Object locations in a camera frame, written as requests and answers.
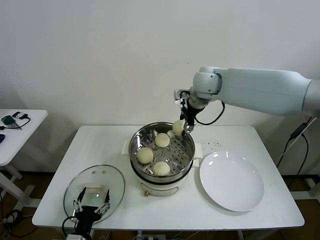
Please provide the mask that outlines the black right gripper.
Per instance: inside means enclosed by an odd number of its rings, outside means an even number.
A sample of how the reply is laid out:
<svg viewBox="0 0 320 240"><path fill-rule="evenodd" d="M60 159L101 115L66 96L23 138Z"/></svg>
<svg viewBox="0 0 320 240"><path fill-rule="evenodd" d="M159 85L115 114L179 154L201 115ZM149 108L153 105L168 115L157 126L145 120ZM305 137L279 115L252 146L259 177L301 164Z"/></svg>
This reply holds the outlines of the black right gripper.
<svg viewBox="0 0 320 240"><path fill-rule="evenodd" d="M185 136L190 134L194 130L194 124L196 116L199 113L199 109L193 108L188 102L182 102L180 104L180 120L184 120L183 130L181 135Z"/></svg>

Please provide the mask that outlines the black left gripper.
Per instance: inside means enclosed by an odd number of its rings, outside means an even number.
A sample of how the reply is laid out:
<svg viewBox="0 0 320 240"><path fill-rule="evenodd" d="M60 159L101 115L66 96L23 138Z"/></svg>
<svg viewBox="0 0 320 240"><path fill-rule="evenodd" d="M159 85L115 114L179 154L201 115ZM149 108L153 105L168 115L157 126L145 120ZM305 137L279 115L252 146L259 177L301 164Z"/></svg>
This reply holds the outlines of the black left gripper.
<svg viewBox="0 0 320 240"><path fill-rule="evenodd" d="M107 190L104 203L101 207L83 206L82 200L86 193L86 187L79 193L77 199L73 200L73 207L75 210L74 218L77 220L75 227L75 234L89 234L92 230L93 224L102 218L110 209L110 190Z"/></svg>

